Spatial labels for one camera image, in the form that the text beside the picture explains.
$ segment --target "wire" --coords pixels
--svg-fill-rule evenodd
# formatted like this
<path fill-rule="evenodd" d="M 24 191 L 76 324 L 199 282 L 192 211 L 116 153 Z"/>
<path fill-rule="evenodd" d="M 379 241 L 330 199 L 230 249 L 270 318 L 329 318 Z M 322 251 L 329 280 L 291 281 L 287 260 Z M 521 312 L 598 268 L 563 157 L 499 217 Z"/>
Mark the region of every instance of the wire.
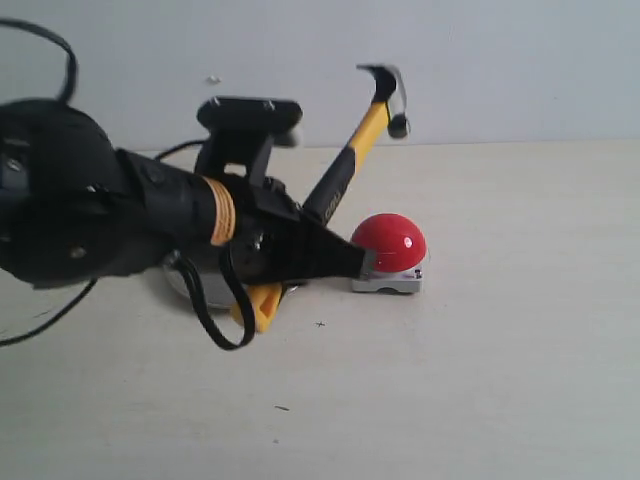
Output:
<path fill-rule="evenodd" d="M 37 35 L 38 37 L 55 43 L 66 52 L 66 78 L 64 80 L 62 90 L 58 94 L 57 101 L 59 101 L 60 103 L 64 103 L 65 105 L 68 104 L 71 100 L 71 97 L 73 97 L 74 92 L 76 91 L 76 84 L 78 80 L 78 60 L 73 53 L 73 50 L 71 49 L 71 45 L 69 45 L 67 41 L 57 33 L 41 27 L 40 25 L 36 25 L 35 23 L 26 22 L 24 20 L 0 17 L 0 27 L 14 28 L 16 30 L 21 30 L 23 32 Z"/>
<path fill-rule="evenodd" d="M 97 280 L 91 280 L 89 283 L 87 283 L 87 285 L 82 289 L 82 291 L 78 295 L 75 296 L 75 298 L 73 298 L 58 313 L 56 313 L 53 317 L 51 317 L 49 320 L 44 322 L 39 327 L 34 328 L 33 330 L 27 333 L 23 333 L 22 335 L 16 335 L 15 337 L 0 339 L 0 348 L 8 347 L 9 345 L 15 345 L 16 343 L 22 343 L 26 340 L 29 340 L 30 338 L 37 337 L 44 331 L 54 326 L 56 323 L 58 323 L 58 321 L 62 317 L 64 317 L 67 313 L 73 310 L 89 294 L 89 292 L 93 289 L 93 287 L 96 286 L 96 283 L 98 283 Z"/>
<path fill-rule="evenodd" d="M 189 140 L 188 142 L 179 143 L 178 145 L 171 147 L 170 149 L 165 150 L 164 152 L 160 152 L 155 157 L 153 157 L 153 159 L 161 162 L 165 158 L 173 155 L 174 153 L 178 153 L 182 150 L 186 150 L 187 148 L 199 147 L 201 145 L 204 145 L 205 141 L 206 140 Z"/>
<path fill-rule="evenodd" d="M 222 334 L 215 321 L 209 315 L 200 274 L 193 262 L 180 255 L 175 261 L 173 267 L 184 279 L 184 283 L 189 291 L 189 297 L 191 297 L 193 311 L 198 317 L 198 320 L 200 320 L 203 328 L 218 347 L 227 351 L 237 350 L 238 348 L 248 345 L 251 340 L 253 340 L 256 333 L 256 317 L 253 312 L 253 306 L 251 305 L 249 295 L 247 295 L 247 292 L 235 273 L 233 259 L 231 258 L 231 249 L 228 245 L 220 254 L 220 272 L 227 282 L 231 293 L 233 293 L 236 302 L 238 302 L 240 313 L 242 314 L 244 334 L 239 343 L 229 341 Z"/>

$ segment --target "robotic arm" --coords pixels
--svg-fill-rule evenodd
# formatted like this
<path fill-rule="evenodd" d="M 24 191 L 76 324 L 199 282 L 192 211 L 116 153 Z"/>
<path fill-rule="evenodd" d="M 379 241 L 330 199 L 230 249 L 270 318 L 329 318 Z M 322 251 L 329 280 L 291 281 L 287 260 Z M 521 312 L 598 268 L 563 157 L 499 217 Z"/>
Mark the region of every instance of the robotic arm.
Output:
<path fill-rule="evenodd" d="M 182 274 L 202 325 L 225 350 L 251 341 L 269 292 L 277 295 L 270 298 L 272 317 L 288 286 L 371 272 L 373 253 L 326 224 L 377 137 L 385 129 L 395 138 L 408 133 L 395 68 L 362 67 L 376 80 L 371 106 L 300 206 L 282 182 L 266 175 L 271 149 L 291 143 L 302 117 L 297 103 L 211 99 L 197 115 L 209 137 L 195 171 L 187 172 L 114 148 L 95 121 L 68 105 L 77 64 L 63 39 L 19 20 L 0 19 L 0 26 L 47 38 L 69 55 L 57 99 L 0 106 L 0 268 L 42 289 L 92 286 L 103 277 L 169 263 Z M 245 166 L 246 175 L 227 173 L 230 163 Z M 208 315 L 191 261 L 197 256 L 217 262 L 236 296 L 234 312 L 245 327 L 239 344 L 229 342 Z"/>

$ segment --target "yellow handle grip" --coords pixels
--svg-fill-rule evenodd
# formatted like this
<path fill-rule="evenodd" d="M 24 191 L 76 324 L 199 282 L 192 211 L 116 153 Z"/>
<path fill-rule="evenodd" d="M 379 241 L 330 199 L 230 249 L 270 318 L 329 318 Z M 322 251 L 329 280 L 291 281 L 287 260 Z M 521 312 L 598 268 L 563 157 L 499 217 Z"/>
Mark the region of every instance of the yellow handle grip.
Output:
<path fill-rule="evenodd" d="M 280 299 L 282 298 L 282 284 L 272 283 L 269 285 L 254 285 L 247 289 L 247 294 L 251 299 L 253 313 L 256 316 L 256 331 L 264 333 L 269 329 L 271 321 L 275 318 Z M 238 304 L 231 307 L 231 316 L 242 326 L 242 314 Z"/>

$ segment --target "white wall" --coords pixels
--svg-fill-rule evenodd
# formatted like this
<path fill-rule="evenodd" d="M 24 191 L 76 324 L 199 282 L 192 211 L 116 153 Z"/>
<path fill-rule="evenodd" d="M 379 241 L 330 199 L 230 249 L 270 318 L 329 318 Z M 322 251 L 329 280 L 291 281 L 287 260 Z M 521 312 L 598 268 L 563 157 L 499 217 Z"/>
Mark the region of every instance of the white wall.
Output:
<path fill-rule="evenodd" d="M 341 144 L 369 99 L 363 61 L 403 69 L 414 143 L 640 136 L 637 0 L 2 3 L 73 44 L 76 105 L 130 148 L 199 135 L 214 92 L 293 97 L 307 145 Z M 1 32 L 0 100 L 54 92 L 62 63 Z"/>

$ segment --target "white table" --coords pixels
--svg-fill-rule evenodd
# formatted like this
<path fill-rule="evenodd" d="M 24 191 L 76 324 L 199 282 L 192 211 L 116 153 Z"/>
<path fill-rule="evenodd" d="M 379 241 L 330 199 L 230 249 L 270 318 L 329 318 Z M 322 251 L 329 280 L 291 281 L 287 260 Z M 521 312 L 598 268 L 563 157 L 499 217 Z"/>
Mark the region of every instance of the white table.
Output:
<path fill-rule="evenodd" d="M 302 199 L 334 153 L 272 172 Z M 225 353 L 151 272 L 0 350 L 0 477 L 637 479 L 640 142 L 380 148 L 331 225 L 381 211 L 421 295 L 319 282 Z M 69 295 L 0 282 L 3 335 Z"/>

